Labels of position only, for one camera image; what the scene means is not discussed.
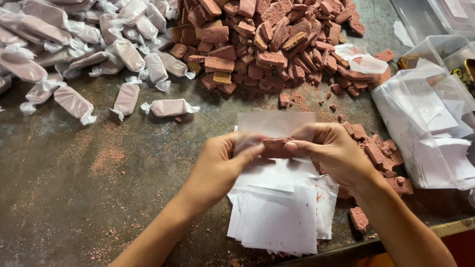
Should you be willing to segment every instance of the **right hand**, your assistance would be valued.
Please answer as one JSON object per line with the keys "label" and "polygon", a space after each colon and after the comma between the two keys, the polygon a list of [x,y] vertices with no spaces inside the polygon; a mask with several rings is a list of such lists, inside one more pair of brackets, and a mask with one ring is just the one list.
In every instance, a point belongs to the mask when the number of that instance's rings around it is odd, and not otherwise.
{"label": "right hand", "polygon": [[338,123],[312,123],[297,129],[285,148],[296,155],[311,156],[335,182],[354,189],[382,176]]}

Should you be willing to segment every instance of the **worn metal tabletop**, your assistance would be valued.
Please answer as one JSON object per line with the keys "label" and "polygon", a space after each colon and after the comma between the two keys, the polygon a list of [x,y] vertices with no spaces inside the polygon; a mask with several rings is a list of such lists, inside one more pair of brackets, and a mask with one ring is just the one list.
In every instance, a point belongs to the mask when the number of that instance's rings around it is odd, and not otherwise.
{"label": "worn metal tabletop", "polygon": [[[368,42],[373,55],[390,48],[400,57],[408,50],[393,34],[399,18],[389,0],[354,1],[366,34],[347,35],[347,42]],[[395,61],[390,67],[396,74]],[[32,84],[18,79],[0,95],[6,109],[0,113],[0,266],[107,266],[175,195],[204,142],[232,131],[238,112],[276,110],[280,93],[240,86],[228,96],[208,91],[200,82],[204,74],[194,80],[172,76],[169,94],[142,84],[134,113],[120,122],[109,107],[132,73],[91,78],[89,70],[67,82],[94,105],[97,121],[91,125],[82,126],[53,98],[23,116],[19,105]],[[335,122],[342,114],[389,138],[368,92],[357,98],[332,95],[319,106],[328,80],[284,89],[297,99],[288,110],[310,110],[318,122]],[[179,123],[140,110],[145,101],[176,98],[201,111],[181,116]],[[331,104],[338,105],[336,113]],[[405,175],[403,168],[398,174]],[[475,215],[462,191],[415,190],[403,200],[430,226]],[[338,200],[333,239],[320,242],[318,255],[272,260],[264,250],[243,248],[226,236],[231,204],[223,199],[195,222],[164,265],[228,266],[237,258],[244,266],[322,266],[382,252],[371,227],[362,236],[352,226],[352,207],[351,200]]]}

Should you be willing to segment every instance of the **forearm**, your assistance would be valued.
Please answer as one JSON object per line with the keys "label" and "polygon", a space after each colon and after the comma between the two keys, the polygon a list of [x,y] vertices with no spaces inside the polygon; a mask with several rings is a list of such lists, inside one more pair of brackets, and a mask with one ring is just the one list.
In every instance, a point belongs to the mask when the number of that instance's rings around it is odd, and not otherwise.
{"label": "forearm", "polygon": [[442,241],[407,208],[379,173],[371,175],[372,179],[353,193],[394,264],[456,267]]}
{"label": "forearm", "polygon": [[199,214],[177,194],[111,267],[160,266]]}

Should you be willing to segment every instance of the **plastic container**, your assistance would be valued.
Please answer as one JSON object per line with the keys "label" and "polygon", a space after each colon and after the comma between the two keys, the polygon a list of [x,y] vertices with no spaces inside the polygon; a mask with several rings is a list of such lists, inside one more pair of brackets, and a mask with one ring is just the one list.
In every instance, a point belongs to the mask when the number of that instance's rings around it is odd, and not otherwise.
{"label": "plastic container", "polygon": [[402,69],[415,68],[419,58],[425,58],[449,71],[466,59],[475,58],[475,41],[457,35],[427,36],[398,61]]}
{"label": "plastic container", "polygon": [[426,0],[391,0],[414,45],[429,35],[448,34]]}
{"label": "plastic container", "polygon": [[[411,81],[420,79],[421,76],[420,73],[414,75],[414,71],[401,70],[371,92],[383,122],[401,152],[406,171],[418,188],[467,190],[475,187],[475,175],[463,180],[457,178],[454,175],[457,170],[450,169],[436,144],[434,132],[429,130],[424,121],[426,114],[421,113],[420,105],[414,101],[414,94],[420,88],[418,83]],[[428,74],[427,81],[433,85],[432,88],[442,100],[459,101],[458,103],[463,105],[458,115],[450,111],[459,127],[450,128],[445,133],[451,134],[454,138],[464,138],[473,134],[475,116],[472,111],[475,110],[475,100],[460,79],[455,75],[442,74],[430,77]]]}
{"label": "plastic container", "polygon": [[472,0],[428,0],[449,34],[475,36],[475,3]]}

